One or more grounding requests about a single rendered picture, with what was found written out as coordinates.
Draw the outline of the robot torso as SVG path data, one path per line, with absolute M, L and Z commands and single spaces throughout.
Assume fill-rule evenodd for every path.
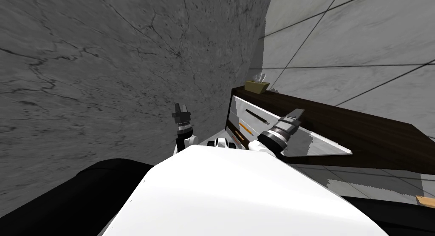
M 388 236 L 261 151 L 192 145 L 151 168 L 99 236 Z

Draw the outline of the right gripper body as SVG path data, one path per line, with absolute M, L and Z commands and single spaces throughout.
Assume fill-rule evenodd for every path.
M 284 131 L 288 135 L 293 135 L 294 133 L 296 133 L 300 125 L 300 120 L 285 116 L 278 119 L 276 123 L 276 128 Z

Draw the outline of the dark brown wooden cabinet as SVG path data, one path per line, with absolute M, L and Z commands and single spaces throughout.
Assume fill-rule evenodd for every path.
M 301 127 L 352 151 L 351 155 L 288 157 L 291 164 L 404 170 L 435 175 L 435 142 L 415 126 L 271 91 L 256 94 L 242 86 L 237 96 L 280 117 L 303 109 Z

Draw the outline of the white drawer front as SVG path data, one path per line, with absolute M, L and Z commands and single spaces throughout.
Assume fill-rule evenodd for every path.
M 266 119 L 269 122 L 269 125 L 264 124 L 247 113 L 245 111 L 246 109 Z M 247 149 L 248 144 L 251 141 L 256 140 L 257 136 L 262 131 L 267 131 L 272 128 L 273 125 L 277 123 L 279 118 L 279 116 L 259 108 L 246 100 L 232 96 L 230 112 L 228 116 L 229 124 L 227 127 L 231 128 L 231 134 L 234 138 L 238 139 L 238 136 L 234 133 L 234 131 L 237 131 L 244 138 L 243 141 L 238 139 L 236 143 L 240 148 Z M 253 135 L 247 133 L 239 125 L 239 122 L 246 126 L 253 133 Z M 351 150 L 302 127 L 298 128 L 296 133 L 290 137 L 287 145 L 287 148 L 283 150 L 282 154 L 289 157 L 352 154 Z

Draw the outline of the olive tissue box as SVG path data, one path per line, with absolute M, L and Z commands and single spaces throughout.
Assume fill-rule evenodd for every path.
M 268 89 L 270 83 L 266 82 L 266 74 L 261 72 L 252 76 L 252 80 L 248 80 L 244 84 L 244 90 L 262 94 Z

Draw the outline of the tan wooden block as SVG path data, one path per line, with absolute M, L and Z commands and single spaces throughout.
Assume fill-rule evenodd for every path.
M 417 204 L 429 208 L 435 208 L 435 198 L 416 196 Z

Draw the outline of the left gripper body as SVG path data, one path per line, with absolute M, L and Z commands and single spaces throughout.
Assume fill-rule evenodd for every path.
M 190 112 L 175 112 L 172 113 L 172 117 L 174 118 L 175 123 L 179 126 L 187 125 L 191 121 Z

